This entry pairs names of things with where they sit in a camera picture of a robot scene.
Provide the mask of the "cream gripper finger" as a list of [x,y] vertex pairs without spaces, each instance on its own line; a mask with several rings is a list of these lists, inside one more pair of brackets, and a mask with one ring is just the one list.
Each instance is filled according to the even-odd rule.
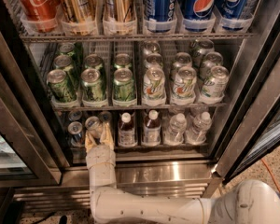
[[89,131],[86,131],[85,134],[85,148],[86,152],[89,152],[93,147],[96,146],[96,142]]
[[103,123],[103,131],[100,138],[100,142],[102,145],[109,146],[110,149],[114,148],[114,140],[112,136],[112,132],[110,129],[110,125],[108,122]]

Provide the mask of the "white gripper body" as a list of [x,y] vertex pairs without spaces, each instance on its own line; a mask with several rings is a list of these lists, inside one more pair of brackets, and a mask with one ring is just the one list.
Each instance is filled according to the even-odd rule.
[[116,154],[108,146],[93,147],[86,156],[89,172],[90,189],[109,186],[115,188],[116,180]]

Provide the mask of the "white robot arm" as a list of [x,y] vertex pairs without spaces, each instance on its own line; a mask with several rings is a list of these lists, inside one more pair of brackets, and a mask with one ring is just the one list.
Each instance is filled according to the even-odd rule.
[[245,180],[215,199],[137,196],[117,188],[108,123],[98,145],[86,132],[91,213],[99,224],[143,219],[161,224],[280,224],[280,199],[259,180]]

